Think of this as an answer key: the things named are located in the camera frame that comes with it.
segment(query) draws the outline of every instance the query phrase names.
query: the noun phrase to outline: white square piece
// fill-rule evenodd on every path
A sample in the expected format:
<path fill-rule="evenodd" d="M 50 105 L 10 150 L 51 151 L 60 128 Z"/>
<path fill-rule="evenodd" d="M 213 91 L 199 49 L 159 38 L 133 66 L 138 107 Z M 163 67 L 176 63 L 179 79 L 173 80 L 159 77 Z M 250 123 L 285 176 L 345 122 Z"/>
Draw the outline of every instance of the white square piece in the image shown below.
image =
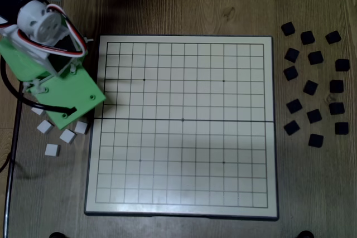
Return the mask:
<path fill-rule="evenodd" d="M 65 131 L 63 131 L 62 135 L 60 136 L 60 139 L 63 140 L 65 143 L 71 144 L 75 137 L 76 134 L 66 129 Z"/>
<path fill-rule="evenodd" d="M 59 153 L 59 146 L 55 145 L 55 144 L 47 144 L 46 146 L 46 151 L 45 151 L 45 155 L 46 156 L 58 156 Z"/>
<path fill-rule="evenodd" d="M 42 134 L 47 134 L 48 132 L 51 131 L 51 129 L 54 126 L 48 122 L 47 120 L 42 121 L 41 124 L 38 125 L 37 129 L 42 133 Z"/>
<path fill-rule="evenodd" d="M 39 109 L 39 108 L 32 108 L 31 110 L 32 110 L 34 113 L 38 114 L 38 115 L 42 115 L 42 114 L 45 113 L 44 110 Z"/>
<path fill-rule="evenodd" d="M 85 122 L 78 121 L 74 132 L 79 134 L 85 134 L 88 128 L 88 124 Z"/>

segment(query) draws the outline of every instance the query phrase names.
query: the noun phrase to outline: cable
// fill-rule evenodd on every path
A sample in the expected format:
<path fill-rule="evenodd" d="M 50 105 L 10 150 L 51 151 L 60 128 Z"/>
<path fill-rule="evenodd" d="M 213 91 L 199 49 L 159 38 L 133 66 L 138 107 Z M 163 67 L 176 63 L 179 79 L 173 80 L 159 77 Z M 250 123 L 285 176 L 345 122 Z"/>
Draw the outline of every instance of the cable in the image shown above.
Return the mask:
<path fill-rule="evenodd" d="M 0 167 L 0 173 L 4 171 L 4 169 L 6 168 L 7 164 L 10 162 L 10 159 L 11 159 L 11 151 L 7 155 L 5 163 Z"/>
<path fill-rule="evenodd" d="M 62 114 L 67 114 L 67 115 L 71 115 L 71 114 L 73 114 L 74 112 L 77 111 L 77 109 L 75 107 L 66 108 L 66 107 L 51 106 L 51 105 L 45 105 L 45 104 L 36 103 L 36 102 L 34 102 L 32 100 L 26 99 L 10 83 L 10 81 L 9 81 L 9 79 L 7 77 L 7 74 L 6 74 L 6 62 L 5 62 L 3 57 L 1 57 L 1 59 L 0 59 L 0 73 L 1 73 L 2 81 L 4 82 L 5 86 L 10 91 L 10 93 L 16 99 L 18 99 L 22 103 L 25 103 L 28 106 L 31 106 L 31 107 L 34 107 L 34 108 L 38 108 L 38 109 L 42 109 L 42 110 L 45 110 L 45 111 L 54 111 L 54 112 L 57 112 L 57 113 L 62 113 Z"/>
<path fill-rule="evenodd" d="M 9 26 L 11 26 L 11 25 L 12 25 L 12 24 L 10 24 L 10 23 L 1 23 L 1 24 L 0 24 L 0 29 L 9 27 Z"/>
<path fill-rule="evenodd" d="M 54 11 L 60 13 L 64 17 L 64 19 L 66 21 L 67 28 L 69 29 L 71 35 L 73 36 L 73 38 L 76 40 L 76 42 L 80 46 L 81 51 L 68 51 L 68 50 L 63 50 L 61 48 L 46 46 L 46 45 L 37 43 L 33 40 L 30 40 L 25 35 L 25 33 L 23 33 L 20 29 L 17 31 L 19 38 L 22 39 L 27 44 L 29 44 L 43 52 L 56 54 L 56 55 L 60 55 L 60 56 L 65 56 L 65 57 L 72 57 L 72 58 L 81 58 L 81 57 L 85 56 L 85 54 L 87 52 L 87 46 L 84 41 L 84 37 L 80 34 L 80 32 L 72 24 L 72 22 L 67 17 L 66 13 L 63 11 L 63 9 L 61 9 L 58 5 L 49 4 L 49 5 L 47 5 L 47 10 L 54 10 Z"/>

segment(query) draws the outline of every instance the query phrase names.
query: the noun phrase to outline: black square piece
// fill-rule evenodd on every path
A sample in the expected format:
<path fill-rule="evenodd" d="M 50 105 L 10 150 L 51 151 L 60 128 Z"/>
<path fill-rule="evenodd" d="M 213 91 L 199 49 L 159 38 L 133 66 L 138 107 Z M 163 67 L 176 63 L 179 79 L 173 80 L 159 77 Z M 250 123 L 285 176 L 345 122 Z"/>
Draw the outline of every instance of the black square piece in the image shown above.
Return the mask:
<path fill-rule="evenodd" d="M 313 96 L 316 92 L 317 86 L 318 86 L 317 83 L 308 80 L 305 84 L 305 87 L 303 88 L 303 92 Z"/>
<path fill-rule="evenodd" d="M 299 56 L 299 50 L 295 50 L 293 48 L 289 48 L 288 52 L 286 52 L 285 59 L 290 62 L 296 62 L 297 56 Z"/>
<path fill-rule="evenodd" d="M 330 92 L 331 93 L 344 92 L 344 82 L 342 80 L 331 80 L 330 81 Z"/>
<path fill-rule="evenodd" d="M 318 121 L 322 120 L 322 116 L 320 114 L 320 111 L 318 109 L 309 111 L 307 113 L 308 120 L 310 121 L 310 124 L 316 123 Z"/>
<path fill-rule="evenodd" d="M 324 61 L 324 57 L 322 56 L 321 51 L 315 51 L 308 55 L 308 60 L 311 65 L 321 64 Z"/>
<path fill-rule="evenodd" d="M 335 61 L 336 72 L 347 72 L 350 70 L 350 60 L 338 59 Z"/>
<path fill-rule="evenodd" d="M 298 99 L 290 101 L 286 104 L 291 114 L 296 113 L 302 109 L 302 105 Z"/>
<path fill-rule="evenodd" d="M 295 132 L 297 132 L 300 129 L 300 127 L 295 121 L 291 121 L 289 124 L 285 125 L 284 129 L 286 133 L 288 133 L 288 135 L 290 136 Z"/>
<path fill-rule="evenodd" d="M 348 122 L 335 123 L 335 134 L 336 135 L 347 135 L 348 134 Z"/>
<path fill-rule="evenodd" d="M 295 27 L 292 22 L 288 22 L 282 25 L 281 30 L 283 30 L 285 36 L 289 36 L 295 33 Z"/>
<path fill-rule="evenodd" d="M 311 134 L 308 140 L 308 145 L 316 148 L 321 148 L 324 143 L 324 136 Z"/>
<path fill-rule="evenodd" d="M 291 66 L 289 68 L 286 68 L 284 70 L 284 74 L 285 74 L 285 77 L 288 81 L 294 79 L 294 78 L 297 78 L 297 76 L 299 75 L 296 71 L 296 68 L 295 66 Z"/>
<path fill-rule="evenodd" d="M 303 32 L 301 34 L 301 41 L 303 45 L 312 44 L 315 41 L 313 33 L 311 31 Z"/>
<path fill-rule="evenodd" d="M 330 108 L 331 115 L 345 113 L 344 103 L 330 103 L 329 108 Z"/>
<path fill-rule="evenodd" d="M 332 33 L 329 33 L 326 36 L 326 40 L 328 41 L 329 44 L 337 43 L 341 41 L 341 36 L 338 31 L 334 31 Z"/>

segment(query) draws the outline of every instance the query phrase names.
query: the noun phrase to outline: red wire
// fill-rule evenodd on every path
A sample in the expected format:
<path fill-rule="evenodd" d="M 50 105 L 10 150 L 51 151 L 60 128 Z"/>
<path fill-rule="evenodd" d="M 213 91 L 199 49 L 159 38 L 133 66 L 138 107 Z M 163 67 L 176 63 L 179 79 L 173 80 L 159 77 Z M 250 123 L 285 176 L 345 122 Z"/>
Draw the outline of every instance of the red wire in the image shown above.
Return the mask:
<path fill-rule="evenodd" d="M 82 52 L 78 51 L 78 52 L 69 52 L 68 50 L 63 50 L 61 48 L 54 48 L 54 47 L 49 47 L 49 46 L 44 46 L 42 44 L 39 44 L 37 42 L 34 42 L 32 40 L 30 40 L 27 36 L 24 36 L 24 33 L 19 29 L 17 30 L 17 33 L 18 33 L 18 36 L 24 40 L 25 42 L 27 43 L 30 43 L 31 45 L 35 46 L 35 47 L 39 47 L 39 48 L 45 48 L 47 50 L 50 50 L 50 51 L 55 51 L 55 52 L 60 52 L 60 53 L 65 53 L 65 54 L 68 54 L 68 55 L 80 55 L 82 54 Z"/>

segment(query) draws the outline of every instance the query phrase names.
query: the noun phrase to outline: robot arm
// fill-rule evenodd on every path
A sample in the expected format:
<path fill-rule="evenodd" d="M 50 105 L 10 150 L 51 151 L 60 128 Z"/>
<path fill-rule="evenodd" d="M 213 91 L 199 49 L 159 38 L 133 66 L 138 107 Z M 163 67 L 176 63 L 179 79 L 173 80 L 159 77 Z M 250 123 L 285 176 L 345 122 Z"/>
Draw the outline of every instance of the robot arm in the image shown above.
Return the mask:
<path fill-rule="evenodd" d="M 0 0 L 0 35 L 0 54 L 39 104 L 11 89 L 4 68 L 3 81 L 20 101 L 46 110 L 60 129 L 105 100 L 81 65 L 86 39 L 59 6 L 47 0 Z"/>
<path fill-rule="evenodd" d="M 85 56 L 84 39 L 60 7 L 47 5 L 46 0 L 0 0 L 0 4 L 5 7 L 0 9 L 0 34 L 52 75 L 59 76 L 76 58 Z M 63 39 L 66 48 L 56 48 Z M 54 55 L 72 59 L 54 66 Z"/>

